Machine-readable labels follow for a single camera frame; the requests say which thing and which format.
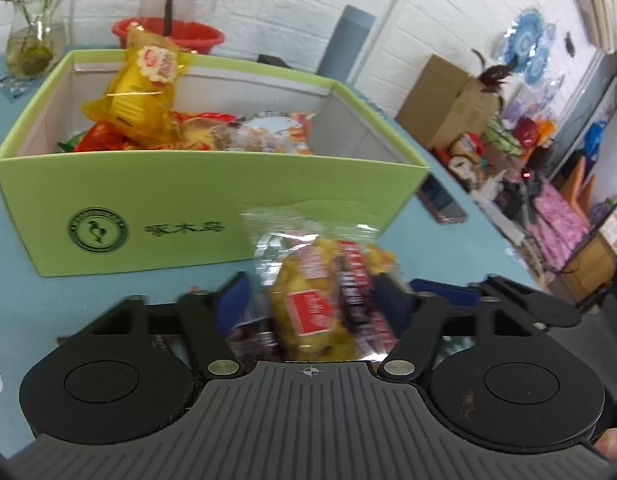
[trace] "blue table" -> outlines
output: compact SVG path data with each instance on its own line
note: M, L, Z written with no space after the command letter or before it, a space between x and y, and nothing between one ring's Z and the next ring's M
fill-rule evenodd
M6 71L0 58L0 75ZM0 93L0 144L32 92L15 102ZM414 146L417 144L405 134ZM433 173L469 214L465 224L440 225L412 199L380 238L399 257L404 277L464 285L489 272L534 286L525 268L486 217L444 169L420 148ZM0 452L11 456L32 440L18 402L25 373L55 346L129 294L166 303L191 285L213 290L235 272L252 272L250 261L182 269L149 270L100 276L41 278L30 263L0 197Z

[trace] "pink fabric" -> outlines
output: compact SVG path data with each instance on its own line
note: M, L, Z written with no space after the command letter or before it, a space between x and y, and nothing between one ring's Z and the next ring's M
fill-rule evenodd
M544 180L542 193L535 199L535 209L539 212L538 222L529 225L528 231L549 265L562 269L589 227L548 180Z

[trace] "open box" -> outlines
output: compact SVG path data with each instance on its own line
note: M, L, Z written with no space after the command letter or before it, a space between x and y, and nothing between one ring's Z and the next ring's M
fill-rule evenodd
M419 186L424 159L345 85L248 61L190 55L176 110L238 116L315 110L316 155L133 151L57 153L89 128L123 50L69 52L0 147L0 189L42 276L251 258L240 213L285 206L383 230Z

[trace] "white brick wall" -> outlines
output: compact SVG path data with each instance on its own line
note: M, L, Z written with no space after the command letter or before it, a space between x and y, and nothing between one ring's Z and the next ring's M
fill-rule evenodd
M140 0L77 0L77 44L116 44L111 25L133 16ZM347 4L383 16L391 0L220 0L207 23L220 28L226 43L214 53L255 59L280 56L289 64L314 71L339 15ZM4 51L12 8L0 3L0 54Z
M548 22L557 24L549 72L566 74L562 92L554 102L560 113L584 75L595 53L588 43L575 0L409 0L397 17L381 52L371 57L357 86L388 113L394 115L409 94L431 54L439 54L477 74L475 48L492 54L511 20L521 10L539 9ZM572 59L564 48L571 32L577 51ZM519 80L507 85L511 94Z

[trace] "potted plant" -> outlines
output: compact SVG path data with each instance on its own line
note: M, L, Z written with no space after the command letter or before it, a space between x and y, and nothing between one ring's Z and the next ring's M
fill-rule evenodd
M6 65L19 78L49 72L66 48L64 0L0 0L15 9L6 44Z

